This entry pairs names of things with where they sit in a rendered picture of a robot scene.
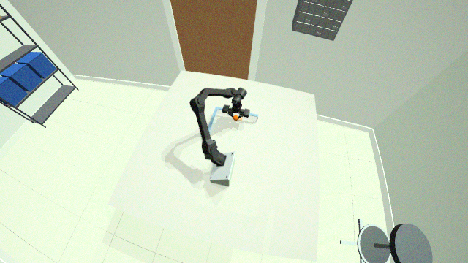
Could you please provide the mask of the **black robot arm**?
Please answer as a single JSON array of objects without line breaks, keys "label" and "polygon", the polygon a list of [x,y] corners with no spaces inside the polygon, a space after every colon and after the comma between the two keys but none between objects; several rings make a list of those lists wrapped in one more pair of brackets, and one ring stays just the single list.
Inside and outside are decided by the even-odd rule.
[{"label": "black robot arm", "polygon": [[205,155],[205,159],[210,159],[216,166],[224,166],[227,156],[220,153],[217,150],[216,140],[212,140],[208,125],[205,119],[205,100],[208,96],[222,96],[223,98],[232,98],[231,103],[234,107],[242,107],[241,100],[247,95],[247,90],[240,87],[238,90],[234,88],[204,88],[200,91],[195,98],[190,100],[190,106],[192,112],[196,115],[197,122],[200,128],[200,133],[203,139],[202,150]]}]

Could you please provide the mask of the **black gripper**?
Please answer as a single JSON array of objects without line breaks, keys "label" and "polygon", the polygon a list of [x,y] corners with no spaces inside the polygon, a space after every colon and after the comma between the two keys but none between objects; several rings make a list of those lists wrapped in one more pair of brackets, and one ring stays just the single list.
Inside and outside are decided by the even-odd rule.
[{"label": "black gripper", "polygon": [[248,118],[249,117],[249,113],[250,113],[250,109],[241,109],[241,106],[239,107],[234,107],[232,105],[232,107],[229,108],[229,105],[228,104],[224,104],[223,108],[222,108],[222,112],[223,113],[227,113],[229,114],[232,118],[233,118],[233,113],[239,113],[239,116],[238,118],[241,118],[241,117],[246,117]]}]

